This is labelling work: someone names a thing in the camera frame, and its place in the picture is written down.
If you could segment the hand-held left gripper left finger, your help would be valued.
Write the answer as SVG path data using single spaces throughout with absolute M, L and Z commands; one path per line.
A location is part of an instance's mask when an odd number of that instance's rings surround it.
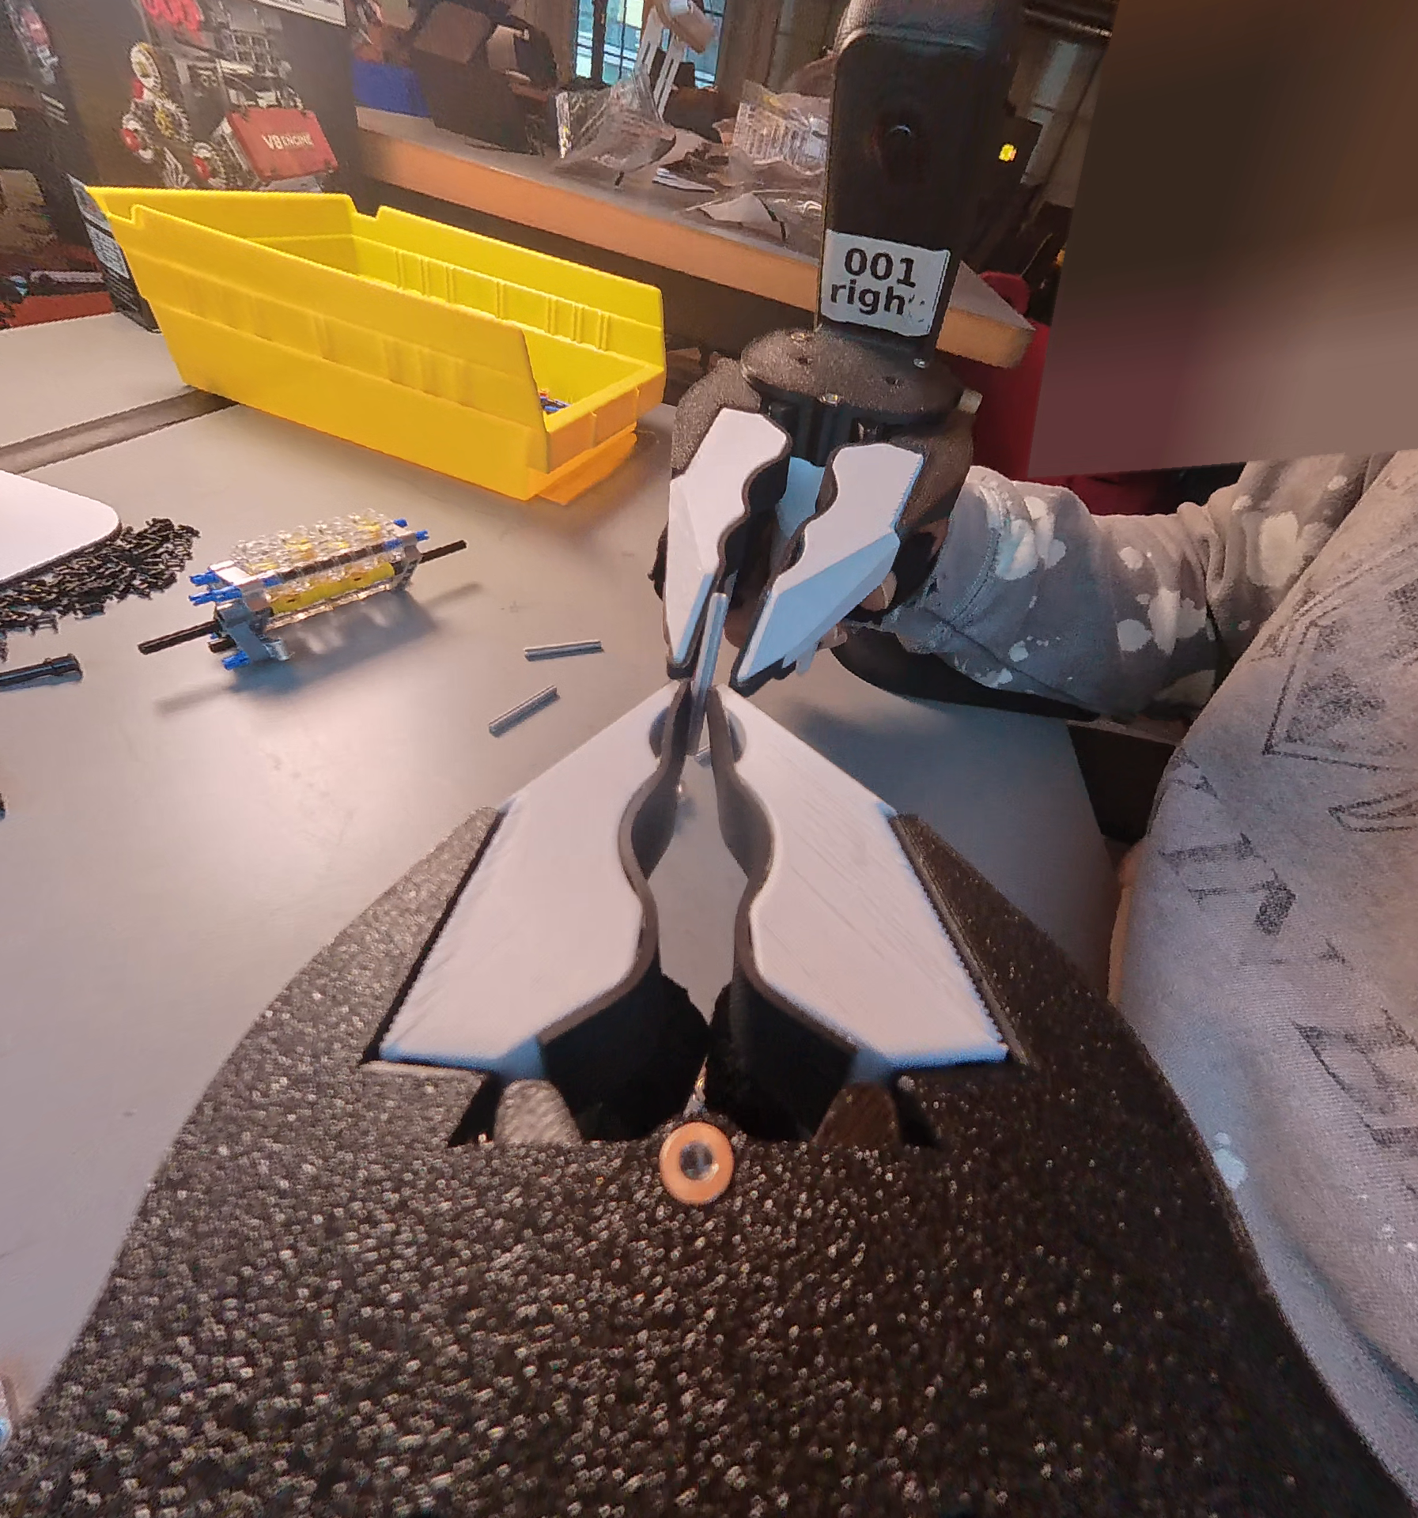
M 515 792 L 381 1039 L 383 1061 L 639 1075 L 695 1012 L 659 966 L 649 877 L 675 830 L 691 700 L 663 688 Z

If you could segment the pile of small black links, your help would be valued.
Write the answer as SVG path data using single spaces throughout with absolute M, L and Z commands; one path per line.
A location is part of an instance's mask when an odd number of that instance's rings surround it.
M 167 591 L 191 560 L 199 532 L 164 518 L 122 526 L 110 540 L 0 589 L 0 660 L 7 636 L 55 631 L 69 617 L 98 617 L 108 605 Z

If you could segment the grey desk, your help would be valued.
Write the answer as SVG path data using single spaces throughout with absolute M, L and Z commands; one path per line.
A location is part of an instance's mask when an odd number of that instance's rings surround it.
M 17 638 L 81 680 L 0 694 L 0 1373 L 31 1404 L 150 1175 L 280 988 L 476 808 L 661 686 L 645 585 L 667 492 L 655 409 L 602 486 L 513 504 L 181 390 L 124 319 L 0 332 L 0 469 L 235 542 L 357 504 L 462 556 L 223 674 L 136 646 L 187 585 Z M 527 662 L 523 648 L 602 640 Z M 493 717 L 560 700 L 491 737 Z

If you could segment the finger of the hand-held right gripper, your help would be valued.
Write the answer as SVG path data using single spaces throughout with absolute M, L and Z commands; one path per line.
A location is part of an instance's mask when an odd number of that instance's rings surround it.
M 774 585 L 776 552 L 746 550 L 744 536 L 776 524 L 774 504 L 786 490 L 790 435 L 762 413 L 722 409 L 689 467 L 671 481 L 663 554 L 663 638 L 667 674 L 693 674 L 699 658 L 716 672 L 718 648 L 707 642 L 707 607 L 744 563 L 756 563 L 762 585 L 750 599 L 750 627 Z M 768 508 L 750 502 L 758 479 L 770 479 Z
M 807 656 L 888 577 L 900 538 L 896 524 L 924 459 L 896 445 L 839 449 L 825 469 L 831 504 L 801 528 L 792 565 L 778 569 L 758 605 L 730 688 L 754 694 Z

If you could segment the black toy engine box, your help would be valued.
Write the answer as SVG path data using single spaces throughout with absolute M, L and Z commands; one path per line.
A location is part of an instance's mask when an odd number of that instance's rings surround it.
M 349 9 L 339 3 L 47 3 L 19 25 L 112 305 L 154 319 L 92 188 L 361 188 Z

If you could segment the pile of clear plastic bags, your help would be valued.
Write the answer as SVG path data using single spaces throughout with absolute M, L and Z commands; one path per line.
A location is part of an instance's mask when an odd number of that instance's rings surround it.
M 560 163 L 608 181 L 645 177 L 689 192 L 681 216 L 815 257 L 821 248 L 829 100 L 748 86 L 728 145 L 663 123 L 639 80 L 555 104 Z

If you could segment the white book stand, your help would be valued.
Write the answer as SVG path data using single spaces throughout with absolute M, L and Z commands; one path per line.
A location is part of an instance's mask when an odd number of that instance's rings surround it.
M 0 471 L 0 587 L 108 542 L 106 504 Z

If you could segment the red chair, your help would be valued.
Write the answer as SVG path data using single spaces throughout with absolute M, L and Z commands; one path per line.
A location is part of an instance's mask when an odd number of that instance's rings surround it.
M 973 463 L 1023 484 L 1070 490 L 1100 518 L 1169 516 L 1181 504 L 1206 504 L 1214 490 L 1236 483 L 1244 465 L 1185 467 L 1046 479 L 1029 471 L 1048 327 L 1029 323 L 1031 344 L 1013 370 L 953 360 L 967 390 L 981 396 L 973 419 Z

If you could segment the long yellow plastic bin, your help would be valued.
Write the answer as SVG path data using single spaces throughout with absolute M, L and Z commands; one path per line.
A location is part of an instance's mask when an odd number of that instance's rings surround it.
M 179 376 L 239 406 L 566 504 L 661 404 L 655 287 L 347 196 L 88 198 Z

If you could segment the clear toy engine block assembly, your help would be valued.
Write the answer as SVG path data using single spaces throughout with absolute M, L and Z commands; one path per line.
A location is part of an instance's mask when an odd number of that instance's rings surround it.
M 197 593 L 189 603 L 207 609 L 209 619 L 140 642 L 138 652 L 156 656 L 205 640 L 229 672 L 286 660 L 286 629 L 357 601 L 402 593 L 418 565 L 464 550 L 466 542 L 430 548 L 426 532 L 377 512 L 250 540 L 191 577 Z

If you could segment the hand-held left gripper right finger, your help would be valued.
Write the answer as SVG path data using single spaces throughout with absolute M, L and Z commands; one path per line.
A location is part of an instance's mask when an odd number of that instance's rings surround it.
M 746 700 L 707 702 L 724 846 L 746 877 L 736 968 L 837 1083 L 999 1063 L 1005 1041 L 894 812 Z

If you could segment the wooden workbench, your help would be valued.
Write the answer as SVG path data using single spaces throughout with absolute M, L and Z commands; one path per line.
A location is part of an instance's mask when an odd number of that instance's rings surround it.
M 663 188 L 566 177 L 379 109 L 359 107 L 357 125 L 381 204 L 653 285 L 665 336 L 685 346 L 736 354 L 764 332 L 813 323 L 815 257 L 683 216 Z

